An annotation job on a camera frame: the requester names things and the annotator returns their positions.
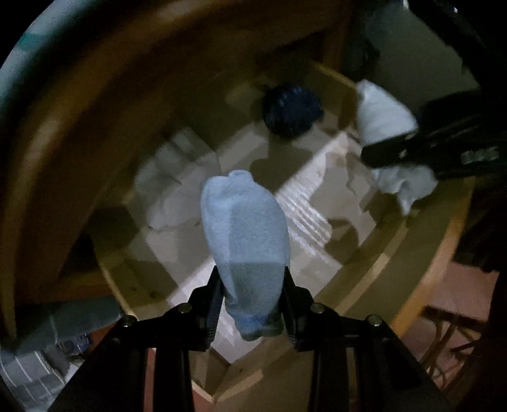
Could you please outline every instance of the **floor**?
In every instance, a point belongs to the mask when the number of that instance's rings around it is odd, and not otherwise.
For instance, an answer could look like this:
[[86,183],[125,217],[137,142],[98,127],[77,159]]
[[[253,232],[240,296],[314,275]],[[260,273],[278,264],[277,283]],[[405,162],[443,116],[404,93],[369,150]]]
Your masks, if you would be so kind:
[[[149,349],[148,361],[146,366],[146,381],[144,384],[144,408],[143,412],[153,411],[153,382],[155,373],[155,351]],[[209,412],[211,411],[213,404],[204,399],[197,392],[193,391],[194,397],[194,408],[195,412]]]
[[[428,305],[460,314],[469,318],[486,321],[493,288],[498,273],[483,273],[480,269],[451,262],[444,275],[441,285],[435,291]],[[402,341],[420,360],[431,345],[436,333],[435,324],[429,320],[418,318]],[[437,359],[437,365],[446,373],[447,381],[459,370],[458,362],[451,348],[468,343],[462,334],[455,332],[445,349]],[[433,375],[435,382],[444,385],[441,373]]]

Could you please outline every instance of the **fabric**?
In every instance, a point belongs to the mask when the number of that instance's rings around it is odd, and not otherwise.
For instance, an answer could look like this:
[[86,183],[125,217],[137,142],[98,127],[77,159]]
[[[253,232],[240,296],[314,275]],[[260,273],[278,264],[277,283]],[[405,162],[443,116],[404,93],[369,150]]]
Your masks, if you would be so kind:
[[[357,130],[362,146],[417,130],[412,113],[384,89],[362,80],[357,85]],[[382,193],[396,196],[404,216],[412,204],[431,194],[437,186],[433,171],[425,165],[382,167],[372,171]]]
[[8,386],[26,385],[51,373],[51,366],[44,354],[39,351],[15,356],[14,360],[5,363],[1,360],[0,375]]
[[148,226],[162,230],[198,220],[202,186],[221,172],[216,154],[191,129],[175,133],[144,159],[134,179]]
[[30,412],[45,411],[65,385],[69,363],[56,345],[110,325],[123,315],[114,298],[26,306],[17,312],[18,338],[0,341],[0,376]]
[[101,329],[120,319],[122,311],[112,296],[65,303],[25,306],[16,313],[18,337],[2,341],[4,362],[14,356]]
[[225,307],[244,340],[275,336],[290,261],[287,222],[274,196],[244,170],[216,176],[201,196],[204,233],[225,286]]
[[77,356],[85,352],[91,345],[88,335],[73,337],[60,344],[66,356]]
[[320,99],[298,85],[276,86],[266,92],[262,102],[264,124],[270,132],[285,138],[307,132],[323,115]]

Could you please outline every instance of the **blue fabric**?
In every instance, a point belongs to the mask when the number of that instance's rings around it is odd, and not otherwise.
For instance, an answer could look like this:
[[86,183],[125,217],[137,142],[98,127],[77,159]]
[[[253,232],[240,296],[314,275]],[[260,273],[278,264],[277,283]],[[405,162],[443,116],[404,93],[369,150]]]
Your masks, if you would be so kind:
[[15,356],[104,328],[122,314],[112,296],[23,306],[16,312],[18,337],[0,339],[0,355],[4,363],[11,362]]
[[201,196],[204,233],[225,286],[225,306],[245,340],[275,336],[290,261],[285,214],[244,170],[209,179]]

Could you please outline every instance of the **screw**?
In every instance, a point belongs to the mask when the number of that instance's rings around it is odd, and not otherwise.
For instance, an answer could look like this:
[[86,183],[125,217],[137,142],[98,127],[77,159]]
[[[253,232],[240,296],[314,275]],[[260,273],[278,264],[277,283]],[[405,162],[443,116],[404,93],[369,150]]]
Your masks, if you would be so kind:
[[372,326],[380,326],[382,325],[382,318],[378,315],[369,315],[368,323]]
[[312,305],[310,306],[310,310],[313,313],[320,315],[325,311],[325,306],[322,303],[312,303]]
[[180,313],[188,313],[191,310],[192,310],[192,305],[189,304],[188,302],[180,303],[178,305],[178,312],[180,312]]
[[132,315],[127,315],[122,317],[121,323],[124,328],[128,328],[129,326],[132,326],[134,323],[137,322],[137,318]]

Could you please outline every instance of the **light blue sock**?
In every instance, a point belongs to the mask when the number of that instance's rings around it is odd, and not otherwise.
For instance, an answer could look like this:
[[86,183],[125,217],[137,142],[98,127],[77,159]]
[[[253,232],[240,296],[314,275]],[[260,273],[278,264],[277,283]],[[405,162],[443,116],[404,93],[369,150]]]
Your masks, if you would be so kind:
[[285,214],[245,170],[209,179],[201,195],[204,233],[241,337],[283,330],[278,300],[291,250]]

